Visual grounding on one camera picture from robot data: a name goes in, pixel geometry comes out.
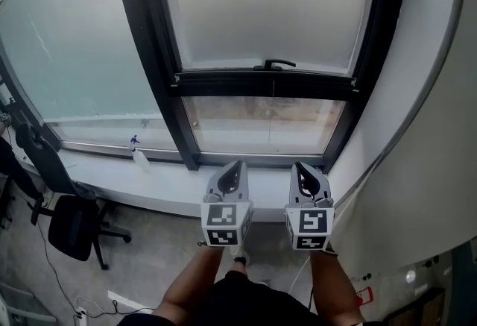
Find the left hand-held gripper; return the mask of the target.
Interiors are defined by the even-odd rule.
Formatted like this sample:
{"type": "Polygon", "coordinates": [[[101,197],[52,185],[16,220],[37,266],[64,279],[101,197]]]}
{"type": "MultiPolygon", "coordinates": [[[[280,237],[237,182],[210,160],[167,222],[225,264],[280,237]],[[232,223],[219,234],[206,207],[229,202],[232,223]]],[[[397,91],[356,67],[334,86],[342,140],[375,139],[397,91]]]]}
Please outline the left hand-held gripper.
{"type": "Polygon", "coordinates": [[[205,243],[210,247],[243,246],[253,217],[247,164],[241,160],[228,163],[209,179],[206,192],[209,195],[200,206],[205,243]],[[237,195],[237,199],[219,195],[237,195]]]}

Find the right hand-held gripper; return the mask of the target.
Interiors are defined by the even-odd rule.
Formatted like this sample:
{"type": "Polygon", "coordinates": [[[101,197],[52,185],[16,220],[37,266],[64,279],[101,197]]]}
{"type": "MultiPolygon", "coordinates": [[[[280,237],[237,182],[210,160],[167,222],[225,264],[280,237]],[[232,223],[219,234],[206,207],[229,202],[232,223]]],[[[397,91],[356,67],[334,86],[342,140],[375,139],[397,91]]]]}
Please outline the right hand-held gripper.
{"type": "Polygon", "coordinates": [[[324,251],[329,244],[335,219],[335,208],[313,202],[299,204],[303,196],[313,202],[332,202],[327,178],[316,168],[297,162],[291,167],[290,204],[285,220],[291,246],[297,251],[324,251]]]}

